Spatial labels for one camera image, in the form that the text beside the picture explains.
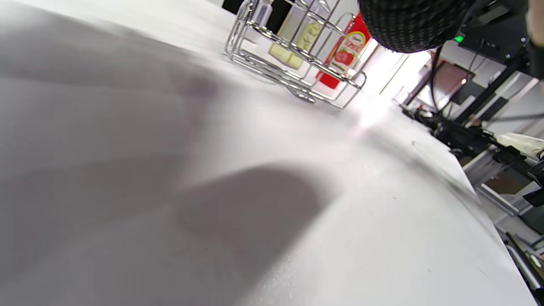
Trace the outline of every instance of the black metal bar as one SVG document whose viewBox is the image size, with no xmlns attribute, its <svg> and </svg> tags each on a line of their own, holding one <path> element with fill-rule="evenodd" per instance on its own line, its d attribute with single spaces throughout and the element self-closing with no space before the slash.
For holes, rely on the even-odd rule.
<svg viewBox="0 0 544 306">
<path fill-rule="evenodd" d="M 493 83 L 491 83 L 477 98 L 470 104 L 457 118 L 455 122 L 458 124 L 465 124 L 468 121 L 468 118 L 472 114 L 478 113 L 486 104 L 489 102 L 489 99 L 495 94 L 495 91 L 504 83 L 506 80 L 514 74 L 518 69 L 524 65 L 525 61 L 521 54 L 512 58 L 508 63 L 506 68 L 500 75 L 497 77 Z"/>
</svg>

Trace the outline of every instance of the metal frame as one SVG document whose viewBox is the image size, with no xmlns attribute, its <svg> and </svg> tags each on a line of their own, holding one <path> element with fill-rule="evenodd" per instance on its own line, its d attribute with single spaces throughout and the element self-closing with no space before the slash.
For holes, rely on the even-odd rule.
<svg viewBox="0 0 544 306">
<path fill-rule="evenodd" d="M 340 74 L 338 71 L 336 71 L 334 68 L 330 67 L 329 65 L 323 63 L 321 60 L 317 58 L 316 54 L 320 54 L 323 50 L 323 47 L 327 44 L 327 42 L 331 38 L 332 32 L 335 32 L 339 34 L 341 37 L 345 37 L 346 34 L 351 30 L 353 26 L 353 20 L 355 20 L 355 15 L 352 13 L 346 13 L 338 18 L 336 23 L 330 22 L 330 16 L 334 13 L 336 7 L 338 6 L 338 3 L 340 0 L 337 0 L 331 11 L 329 12 L 327 18 L 323 18 L 322 16 L 319 16 L 318 14 L 311 11 L 312 4 L 316 0 L 311 0 L 309 3 L 304 2 L 303 0 L 284 0 L 294 7 L 298 7 L 298 9 L 302 9 L 305 11 L 305 17 L 301 20 L 298 28 L 296 29 L 295 33 L 291 37 L 289 41 L 285 40 L 284 38 L 274 34 L 272 31 L 267 29 L 263 25 L 257 24 L 252 18 L 255 13 L 255 9 L 257 8 L 260 0 L 250 0 L 250 3 L 248 5 L 248 9 L 246 11 L 241 11 L 237 15 L 237 20 L 234 22 L 234 26 L 232 27 L 232 30 L 230 32 L 230 35 L 228 36 L 227 43 L 225 45 L 225 52 L 229 56 L 230 60 L 241 66 L 242 68 L 249 70 L 251 72 L 254 72 L 256 74 L 259 74 L 267 79 L 270 79 L 278 84 L 284 85 L 293 95 L 296 97 L 315 103 L 316 101 L 323 101 L 326 103 L 329 103 L 337 108 L 344 109 L 351 103 L 353 98 L 359 93 L 361 88 L 364 86 L 364 84 L 367 81 L 367 76 L 362 72 L 362 67 L 358 69 L 358 71 L 353 75 L 353 77 L 347 77 L 343 74 Z M 338 27 L 338 24 L 346 18 L 349 17 L 349 27 L 346 30 L 342 30 Z M 301 47 L 297 46 L 295 43 L 293 43 L 294 38 L 298 34 L 300 28 L 302 27 L 302 23 L 306 18 L 310 18 L 311 20 L 314 20 L 318 22 L 321 25 L 321 29 L 319 31 L 319 34 L 316 37 L 316 42 L 319 40 L 321 35 L 323 34 L 323 30 L 325 28 L 328 28 L 331 30 L 331 32 L 328 34 L 326 39 L 323 41 L 321 47 L 319 50 L 312 54 L 312 51 L 314 50 L 316 44 L 314 44 L 309 51 L 305 51 Z M 306 61 L 310 64 L 310 67 L 306 70 L 304 75 L 300 76 L 296 74 L 294 71 L 290 71 L 286 68 L 280 67 L 278 65 L 275 65 L 266 59 L 249 52 L 248 50 L 245 50 L 242 48 L 242 42 L 245 38 L 245 33 L 248 31 L 248 29 L 255 30 L 263 37 L 267 38 L 268 40 L 272 41 L 274 44 L 278 44 L 282 46 L 283 48 L 294 52 L 297 56 L 299 56 L 302 60 Z M 346 86 L 335 96 L 328 96 L 324 93 L 321 93 L 313 87 L 317 84 L 318 79 L 313 83 L 305 81 L 305 78 L 310 73 L 310 70 L 312 67 L 318 68 L 321 72 L 324 72 L 342 82 L 346 83 Z M 364 76 L 364 80 L 361 84 L 357 84 L 356 80 L 360 76 Z M 353 87 L 355 88 L 355 92 L 352 94 L 351 97 L 347 100 L 347 102 L 343 106 L 339 106 L 336 104 L 338 101 L 338 98 L 341 97 L 347 87 Z"/>
</svg>

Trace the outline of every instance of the glass bottle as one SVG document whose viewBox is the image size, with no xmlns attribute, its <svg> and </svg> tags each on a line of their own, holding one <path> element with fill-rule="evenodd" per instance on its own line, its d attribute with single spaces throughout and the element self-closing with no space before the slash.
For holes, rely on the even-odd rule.
<svg viewBox="0 0 544 306">
<path fill-rule="evenodd" d="M 315 0 L 310 11 L 323 18 L 327 18 L 331 10 L 325 0 Z M 316 20 L 307 17 L 305 10 L 293 6 L 285 18 L 278 35 L 285 41 L 289 42 L 292 40 L 297 46 L 309 51 L 316 43 L 320 30 L 321 25 Z M 273 44 L 268 53 L 291 68 L 299 69 L 304 62 L 294 52 L 277 44 Z"/>
</svg>

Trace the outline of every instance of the white wall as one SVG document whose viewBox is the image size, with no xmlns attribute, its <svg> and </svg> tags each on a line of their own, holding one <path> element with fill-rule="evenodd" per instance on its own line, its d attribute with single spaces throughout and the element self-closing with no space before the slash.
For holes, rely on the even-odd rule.
<svg viewBox="0 0 544 306">
<path fill-rule="evenodd" d="M 468 68 L 472 58 L 474 57 L 474 52 L 459 47 L 457 43 L 453 41 L 449 41 L 444 45 L 444 48 L 442 50 L 442 56 L 452 63 L 460 65 L 464 68 Z M 476 59 L 473 65 L 473 69 L 480 63 L 481 59 L 481 56 Z M 476 76 L 473 80 L 476 84 L 487 87 L 487 81 L 489 80 L 489 78 L 493 76 L 497 71 L 501 71 L 504 68 L 504 65 L 488 59 L 476 71 Z M 509 90 L 506 91 L 503 97 L 509 97 L 513 95 L 516 91 L 525 86 L 530 80 L 530 76 L 521 74 L 518 81 Z M 535 86 L 527 93 L 527 95 L 522 97 L 521 100 L 519 100 L 514 105 L 507 105 L 507 107 L 507 110 L 501 115 L 502 117 L 544 112 L 544 97 L 540 92 L 539 86 Z M 504 134 L 507 132 L 517 131 L 528 122 L 529 121 L 512 121 L 507 123 L 493 123 L 488 127 L 488 129 L 495 134 Z"/>
</svg>

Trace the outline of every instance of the white table surface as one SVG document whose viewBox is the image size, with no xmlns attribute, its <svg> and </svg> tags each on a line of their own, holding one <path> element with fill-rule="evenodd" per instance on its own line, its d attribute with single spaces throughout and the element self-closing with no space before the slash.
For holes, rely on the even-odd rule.
<svg viewBox="0 0 544 306">
<path fill-rule="evenodd" d="M 101 29 L 0 2 L 1 305 L 534 305 L 389 102 L 235 68 L 205 1 L 25 2 Z"/>
</svg>

